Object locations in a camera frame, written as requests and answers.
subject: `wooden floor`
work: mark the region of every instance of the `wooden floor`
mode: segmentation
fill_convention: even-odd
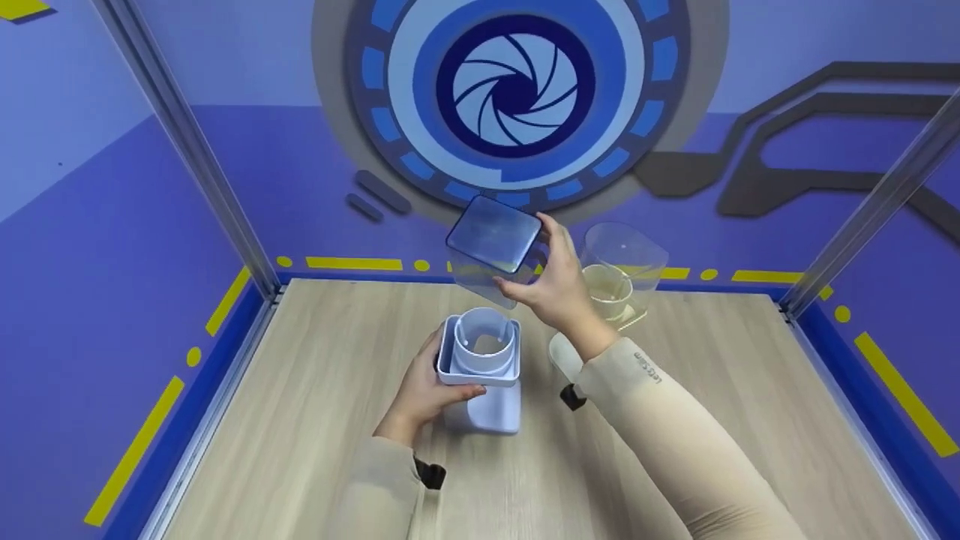
[[[293,282],[166,538],[323,538],[411,355],[446,315],[484,304],[454,285]],[[596,409],[557,397],[553,332],[525,307],[511,315],[520,433],[428,429],[418,454],[448,476],[411,538],[689,538]],[[625,333],[727,428],[811,539],[914,537],[768,297],[659,292]]]

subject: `right hand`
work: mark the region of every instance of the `right hand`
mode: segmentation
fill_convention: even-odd
[[[549,237],[550,257],[540,278],[524,285],[494,278],[503,296],[529,306],[541,321],[568,333],[585,321],[597,318],[587,293],[570,232],[545,213],[538,212]]]

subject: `arm sleeve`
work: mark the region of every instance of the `arm sleeve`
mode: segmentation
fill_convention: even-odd
[[[347,489],[324,538],[406,540],[419,496],[413,450],[371,437],[357,451]]]
[[[634,451],[694,540],[804,538],[730,435],[630,339],[587,362],[577,387]]]

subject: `plastic cup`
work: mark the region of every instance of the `plastic cup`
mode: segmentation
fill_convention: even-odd
[[[475,307],[453,327],[453,359],[466,372],[500,375],[513,357],[514,327],[491,307]]]
[[[590,227],[579,257],[594,308],[620,329],[646,314],[668,259],[640,231],[615,222]]]

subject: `clear plastic container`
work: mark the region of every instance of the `clear plastic container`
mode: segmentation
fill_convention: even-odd
[[[647,313],[668,255],[640,231],[623,223],[598,223],[587,230],[580,264],[593,307],[624,329]]]
[[[487,197],[474,197],[446,236],[453,279],[463,288],[512,309],[494,276],[518,283],[534,277],[542,223],[533,215]]]

